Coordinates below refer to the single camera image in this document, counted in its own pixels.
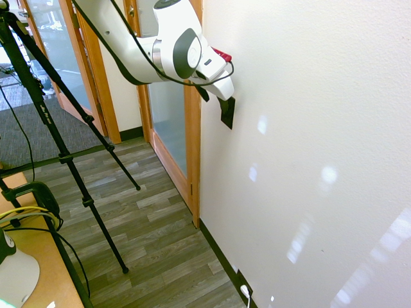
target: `desk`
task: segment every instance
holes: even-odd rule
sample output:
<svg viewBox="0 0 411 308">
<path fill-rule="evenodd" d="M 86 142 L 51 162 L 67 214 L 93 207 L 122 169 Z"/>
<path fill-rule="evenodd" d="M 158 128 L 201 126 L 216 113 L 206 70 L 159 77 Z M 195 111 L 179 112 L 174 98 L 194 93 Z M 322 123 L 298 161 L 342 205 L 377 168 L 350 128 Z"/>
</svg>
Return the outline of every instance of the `desk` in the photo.
<svg viewBox="0 0 411 308">
<path fill-rule="evenodd" d="M 18 173 L 5 178 L 4 181 L 8 187 L 14 188 L 26 183 L 26 178 L 22 173 Z M 22 207 L 37 205 L 32 194 L 18 197 L 18 201 Z M 0 194 L 0 212 L 3 213 L 10 209 L 13 209 L 13 205 Z M 48 229 L 46 222 L 40 217 L 24 220 L 21 226 Z M 78 281 L 78 277 L 74 277 L 73 274 L 70 276 L 67 270 L 69 266 L 73 268 L 73 265 L 71 263 L 67 264 L 68 256 L 66 251 L 61 250 L 63 246 L 60 240 L 54 239 L 50 233 L 32 230 L 13 231 L 9 232 L 8 235 L 13 238 L 18 249 L 32 255 L 40 265 L 39 282 L 22 308 L 46 308 L 52 302 L 55 303 L 56 308 L 92 307 L 88 298 L 84 299 L 84 296 L 82 296 L 84 304 L 80 299 L 73 284 L 73 280 L 77 279 Z"/>
</svg>

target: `wall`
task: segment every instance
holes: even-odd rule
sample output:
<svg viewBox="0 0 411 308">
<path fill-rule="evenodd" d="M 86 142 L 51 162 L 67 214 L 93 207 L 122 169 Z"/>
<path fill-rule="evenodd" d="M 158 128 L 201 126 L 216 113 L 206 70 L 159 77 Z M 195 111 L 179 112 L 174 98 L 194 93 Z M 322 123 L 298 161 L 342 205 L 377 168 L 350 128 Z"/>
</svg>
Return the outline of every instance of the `wall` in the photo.
<svg viewBox="0 0 411 308">
<path fill-rule="evenodd" d="M 122 0 L 116 0 L 116 2 L 124 11 Z M 113 57 L 101 42 L 100 48 L 119 131 L 122 132 L 141 126 L 139 98 L 136 86 L 129 83 L 123 77 Z"/>
<path fill-rule="evenodd" d="M 201 215 L 258 307 L 410 307 L 411 3 L 204 1 Z"/>
</svg>

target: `black cable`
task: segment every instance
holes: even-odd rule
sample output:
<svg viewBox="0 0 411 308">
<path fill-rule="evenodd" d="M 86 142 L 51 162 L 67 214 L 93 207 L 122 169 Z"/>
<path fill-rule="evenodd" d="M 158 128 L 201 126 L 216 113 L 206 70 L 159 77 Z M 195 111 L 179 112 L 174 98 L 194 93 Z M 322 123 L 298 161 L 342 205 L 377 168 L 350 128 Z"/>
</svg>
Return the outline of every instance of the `black cable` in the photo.
<svg viewBox="0 0 411 308">
<path fill-rule="evenodd" d="M 22 85 L 20 79 L 17 79 L 16 76 L 14 76 L 12 74 L 12 72 L 14 72 L 14 70 L 5 69 L 4 67 L 0 66 L 0 72 L 2 72 L 3 74 L 6 74 L 6 75 L 11 75 L 14 79 L 16 79 L 19 82 L 19 85 Z"/>
<path fill-rule="evenodd" d="M 56 232 L 56 231 L 54 231 L 54 230 L 52 231 L 52 230 L 41 229 L 41 228 L 15 228 L 15 229 L 8 229 L 8 230 L 4 230 L 4 231 L 5 231 L 5 232 L 9 232 L 9 231 L 18 231 L 18 230 L 45 231 L 45 232 L 48 232 L 48 233 L 51 233 L 51 234 L 56 234 L 57 236 L 59 236 L 59 238 L 61 238 L 61 239 L 68 245 L 68 247 L 70 247 L 71 251 L 73 251 L 74 255 L 76 256 L 76 259 L 77 259 L 80 267 L 82 268 L 83 275 L 84 275 L 84 279 L 85 279 L 85 283 L 87 284 L 87 291 L 88 291 L 88 293 L 89 293 L 89 298 L 90 298 L 89 279 L 87 279 L 87 275 L 85 274 L 85 270 L 84 270 L 83 264 L 82 264 L 82 262 L 80 261 L 80 258 L 78 257 L 78 255 L 77 255 L 77 253 L 76 253 L 76 250 L 74 250 L 73 246 L 71 246 L 70 243 L 67 242 L 67 240 L 66 240 L 62 235 L 60 235 L 58 232 Z"/>
<path fill-rule="evenodd" d="M 6 94 L 4 93 L 3 88 L 1 87 L 1 85 L 0 85 L 0 91 L 1 91 L 1 93 L 3 94 L 4 100 L 6 101 L 7 105 L 10 107 L 10 110 L 12 111 L 12 114 L 13 114 L 13 116 L 14 116 L 14 119 L 17 121 L 17 124 L 19 125 L 19 128 L 20 128 L 21 132 L 23 133 L 24 137 L 25 137 L 26 140 L 27 140 L 28 149 L 29 149 L 29 151 L 30 151 L 31 168 L 33 169 L 33 181 L 34 181 L 36 174 L 35 174 L 35 172 L 34 172 L 34 160 L 33 160 L 33 152 L 32 152 L 32 150 L 31 150 L 30 140 L 28 140 L 28 137 L 27 137 L 27 135 L 26 135 L 26 132 L 23 130 L 23 127 L 21 126 L 19 119 L 18 119 L 17 116 L 15 115 L 15 112 L 14 112 L 13 107 L 11 106 L 10 102 L 7 100 Z"/>
<path fill-rule="evenodd" d="M 232 74 L 234 74 L 234 64 L 232 64 L 232 62 L 228 62 L 231 64 L 231 73 L 229 73 L 227 76 L 215 79 L 212 82 L 207 82 L 207 83 L 186 83 L 177 79 L 174 79 L 172 77 L 167 76 L 166 74 L 164 74 L 162 71 L 160 71 L 160 69 L 151 61 L 151 59 L 148 57 L 148 55 L 146 55 L 146 52 L 144 50 L 144 48 L 142 47 L 142 45 L 140 44 L 139 40 L 137 40 L 137 37 L 134 35 L 134 31 L 131 28 L 131 26 L 129 25 L 129 23 L 127 22 L 127 20 L 125 19 L 123 13 L 121 12 L 120 8 L 118 7 L 117 3 L 115 0 L 110 0 L 110 2 L 113 4 L 113 6 L 115 7 L 116 11 L 118 12 L 119 16 L 121 17 L 121 20 L 123 21 L 124 25 L 127 27 L 128 32 L 130 33 L 130 35 L 133 37 L 134 42 L 136 42 L 138 48 L 140 49 L 141 53 L 143 54 L 143 56 L 146 58 L 147 62 L 155 69 L 155 71 L 157 72 L 157 74 L 159 74 L 160 76 L 177 82 L 181 85 L 188 85 L 189 87 L 205 87 L 206 85 L 212 85 L 220 80 L 226 79 L 228 77 L 230 77 Z"/>
</svg>

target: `floor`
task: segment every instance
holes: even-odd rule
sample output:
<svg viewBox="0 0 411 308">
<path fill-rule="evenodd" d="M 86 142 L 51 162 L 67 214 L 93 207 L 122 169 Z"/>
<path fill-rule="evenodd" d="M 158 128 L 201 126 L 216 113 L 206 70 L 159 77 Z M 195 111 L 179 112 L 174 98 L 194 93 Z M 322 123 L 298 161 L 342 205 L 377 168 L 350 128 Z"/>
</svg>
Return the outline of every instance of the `floor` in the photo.
<svg viewBox="0 0 411 308">
<path fill-rule="evenodd" d="M 60 204 L 60 233 L 78 252 L 95 308 L 245 307 L 151 146 L 143 138 L 116 146 L 141 186 L 136 191 L 106 151 L 74 159 L 130 272 L 122 274 L 68 167 L 36 169 Z M 28 180 L 31 171 L 24 173 Z M 80 274 L 74 255 L 69 254 Z"/>
<path fill-rule="evenodd" d="M 61 109 L 57 98 L 45 99 L 44 102 L 71 153 L 102 147 L 97 136 L 86 124 Z M 16 107 L 14 112 L 30 140 L 34 161 L 44 164 L 45 160 L 57 157 L 59 150 L 34 104 Z M 0 161 L 4 170 L 26 164 L 31 167 L 27 140 L 20 131 L 11 110 L 0 111 L 0 123 Z"/>
</svg>

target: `doorway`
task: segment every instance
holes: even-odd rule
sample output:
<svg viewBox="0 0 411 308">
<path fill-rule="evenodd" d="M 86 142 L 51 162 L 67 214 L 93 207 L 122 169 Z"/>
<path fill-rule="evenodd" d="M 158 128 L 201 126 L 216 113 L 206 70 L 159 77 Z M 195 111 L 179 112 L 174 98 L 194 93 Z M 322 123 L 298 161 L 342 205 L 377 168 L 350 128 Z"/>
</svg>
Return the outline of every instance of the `doorway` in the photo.
<svg viewBox="0 0 411 308">
<path fill-rule="evenodd" d="M 127 20 L 140 37 L 156 36 L 157 0 L 123 0 Z M 192 0 L 201 22 L 201 0 Z M 137 87 L 144 137 L 155 150 L 199 226 L 200 95 L 173 82 Z"/>
</svg>

